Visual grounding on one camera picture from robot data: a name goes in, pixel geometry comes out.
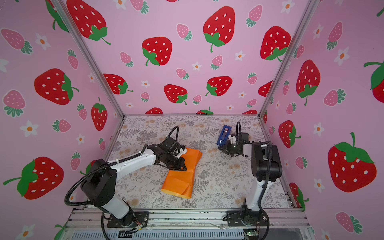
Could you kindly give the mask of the orange wrapping paper sheet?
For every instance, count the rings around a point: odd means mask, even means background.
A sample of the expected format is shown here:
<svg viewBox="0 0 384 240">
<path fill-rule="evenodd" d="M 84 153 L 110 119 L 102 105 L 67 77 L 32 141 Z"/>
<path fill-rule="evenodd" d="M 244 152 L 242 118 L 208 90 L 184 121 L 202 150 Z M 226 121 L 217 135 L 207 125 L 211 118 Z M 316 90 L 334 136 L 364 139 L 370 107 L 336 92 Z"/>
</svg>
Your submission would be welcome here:
<svg viewBox="0 0 384 240">
<path fill-rule="evenodd" d="M 196 166 L 203 153 L 199 150 L 187 148 L 187 152 L 181 155 L 185 159 L 186 171 L 169 171 L 161 188 L 163 193 L 190 199 L 193 192 Z"/>
</svg>

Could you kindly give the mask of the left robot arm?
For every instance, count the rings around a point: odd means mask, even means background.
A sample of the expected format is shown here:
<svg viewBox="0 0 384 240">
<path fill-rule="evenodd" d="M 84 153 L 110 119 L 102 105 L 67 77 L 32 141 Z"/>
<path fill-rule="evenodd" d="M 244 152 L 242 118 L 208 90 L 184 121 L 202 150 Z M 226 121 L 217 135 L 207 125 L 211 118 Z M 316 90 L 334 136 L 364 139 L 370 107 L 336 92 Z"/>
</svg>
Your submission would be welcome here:
<svg viewBox="0 0 384 240">
<path fill-rule="evenodd" d="M 187 151 L 184 145 L 167 137 L 158 145 L 145 145 L 140 152 L 127 158 L 112 162 L 96 161 L 92 170 L 82 180 L 81 190 L 93 206 L 116 219 L 125 219 L 132 214 L 132 208 L 116 195 L 117 182 L 147 166 L 160 166 L 170 171 L 185 172 L 187 167 L 182 155 Z"/>
</svg>

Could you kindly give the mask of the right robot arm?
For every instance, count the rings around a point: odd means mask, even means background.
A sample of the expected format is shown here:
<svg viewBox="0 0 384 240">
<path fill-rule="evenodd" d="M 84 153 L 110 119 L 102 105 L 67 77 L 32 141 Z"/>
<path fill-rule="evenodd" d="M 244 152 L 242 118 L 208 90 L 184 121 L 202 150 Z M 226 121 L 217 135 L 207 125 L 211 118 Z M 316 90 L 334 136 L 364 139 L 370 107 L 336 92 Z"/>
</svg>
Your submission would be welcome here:
<svg viewBox="0 0 384 240">
<path fill-rule="evenodd" d="M 265 193 L 270 185 L 282 176 L 283 169 L 276 145 L 269 141 L 249 142 L 247 133 L 232 134 L 218 149 L 231 157 L 251 157 L 251 171 L 254 180 L 251 191 L 237 213 L 227 214 L 225 221 L 241 220 L 246 224 L 266 217 L 262 207 Z"/>
</svg>

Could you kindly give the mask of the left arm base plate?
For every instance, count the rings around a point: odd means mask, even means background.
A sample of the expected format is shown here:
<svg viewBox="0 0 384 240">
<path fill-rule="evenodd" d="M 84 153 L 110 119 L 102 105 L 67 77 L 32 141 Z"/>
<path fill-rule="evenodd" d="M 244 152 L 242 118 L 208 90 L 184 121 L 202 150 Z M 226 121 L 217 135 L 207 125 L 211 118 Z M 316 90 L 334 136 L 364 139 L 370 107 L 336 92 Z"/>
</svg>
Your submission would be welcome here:
<svg viewBox="0 0 384 240">
<path fill-rule="evenodd" d="M 107 228 L 145 228 L 149 220 L 150 212 L 130 211 L 122 219 L 116 218 L 110 214 Z"/>
</svg>

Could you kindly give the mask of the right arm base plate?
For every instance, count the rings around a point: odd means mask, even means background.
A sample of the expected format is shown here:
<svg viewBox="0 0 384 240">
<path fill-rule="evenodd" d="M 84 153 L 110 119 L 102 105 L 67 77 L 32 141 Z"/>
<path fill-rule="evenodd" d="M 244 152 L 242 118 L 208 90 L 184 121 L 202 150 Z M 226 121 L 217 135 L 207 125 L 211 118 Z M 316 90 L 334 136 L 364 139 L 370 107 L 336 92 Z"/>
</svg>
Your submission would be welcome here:
<svg viewBox="0 0 384 240">
<path fill-rule="evenodd" d="M 261 211 L 227 211 L 223 221 L 230 227 L 266 227 L 269 223 Z"/>
</svg>

